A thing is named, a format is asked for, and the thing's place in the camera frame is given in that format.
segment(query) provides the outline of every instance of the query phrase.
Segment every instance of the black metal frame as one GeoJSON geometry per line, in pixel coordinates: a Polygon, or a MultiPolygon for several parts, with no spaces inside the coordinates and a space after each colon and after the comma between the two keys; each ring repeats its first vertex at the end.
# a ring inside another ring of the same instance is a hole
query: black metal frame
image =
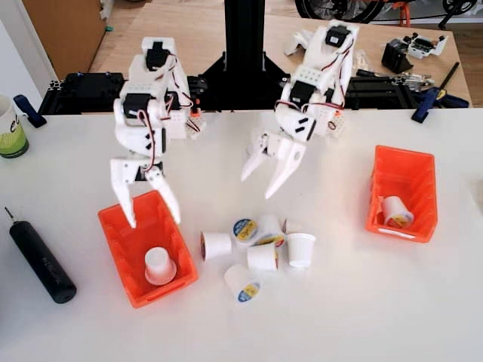
{"type": "Polygon", "coordinates": [[[265,0],[225,0],[226,52],[200,75],[204,111],[273,109],[289,78],[263,51],[265,0]]]}

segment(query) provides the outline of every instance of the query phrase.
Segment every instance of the black screwdriver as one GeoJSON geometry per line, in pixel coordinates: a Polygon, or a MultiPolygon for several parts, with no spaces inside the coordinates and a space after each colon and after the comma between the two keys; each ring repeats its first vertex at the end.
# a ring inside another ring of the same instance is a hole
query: black screwdriver
{"type": "Polygon", "coordinates": [[[14,224],[10,235],[52,299],[59,304],[71,300],[77,288],[30,222],[17,221],[5,208],[14,224]]]}

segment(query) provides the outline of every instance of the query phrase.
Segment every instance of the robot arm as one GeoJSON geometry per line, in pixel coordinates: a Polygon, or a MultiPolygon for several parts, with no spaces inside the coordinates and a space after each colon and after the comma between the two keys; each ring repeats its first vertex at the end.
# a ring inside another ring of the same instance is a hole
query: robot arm
{"type": "Polygon", "coordinates": [[[114,102],[115,136],[131,154],[111,160],[112,188],[132,228],[136,218],[129,185],[148,182],[165,200],[176,222],[180,208],[163,175],[162,156],[169,140],[186,138],[193,103],[172,38],[144,38],[129,81],[114,102]]]}
{"type": "Polygon", "coordinates": [[[253,136],[251,156],[245,163],[241,180],[270,157],[277,167],[265,197],[270,198],[299,167],[306,143],[314,133],[324,136],[337,110],[344,107],[345,92],[352,72],[352,55],[358,27],[332,20],[311,35],[295,33],[285,52],[292,54],[306,46],[303,63],[284,86],[275,105],[278,134],[259,131],[253,136]]]}

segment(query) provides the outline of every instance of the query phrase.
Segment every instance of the orange bin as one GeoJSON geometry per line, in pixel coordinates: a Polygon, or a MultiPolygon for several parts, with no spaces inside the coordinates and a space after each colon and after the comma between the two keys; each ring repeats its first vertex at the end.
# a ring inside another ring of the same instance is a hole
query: orange bin
{"type": "Polygon", "coordinates": [[[101,210],[100,224],[114,258],[122,285],[135,308],[142,307],[186,287],[198,279],[188,248],[156,191],[134,198],[137,227],[132,229],[119,204],[101,210]],[[176,263],[174,279],[161,286],[148,283],[144,276],[144,255],[152,247],[163,247],[176,263]]]}
{"type": "Polygon", "coordinates": [[[365,228],[370,232],[427,243],[438,223],[435,158],[428,153],[376,146],[371,201],[365,228]],[[407,229],[384,225],[383,198],[399,196],[413,213],[407,229]]]}

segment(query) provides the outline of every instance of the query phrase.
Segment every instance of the blue object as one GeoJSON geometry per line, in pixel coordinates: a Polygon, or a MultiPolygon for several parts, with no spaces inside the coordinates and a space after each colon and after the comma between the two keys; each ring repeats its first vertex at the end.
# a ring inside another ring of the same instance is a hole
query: blue object
{"type": "Polygon", "coordinates": [[[29,100],[22,94],[14,97],[14,102],[22,112],[25,112],[28,116],[29,122],[33,127],[39,128],[47,123],[44,117],[34,110],[29,100]]]}
{"type": "Polygon", "coordinates": [[[430,88],[426,91],[424,98],[420,105],[417,107],[416,112],[411,116],[413,121],[423,123],[426,117],[428,116],[429,109],[432,108],[432,105],[435,103],[436,98],[438,97],[440,89],[438,87],[430,88]]]}

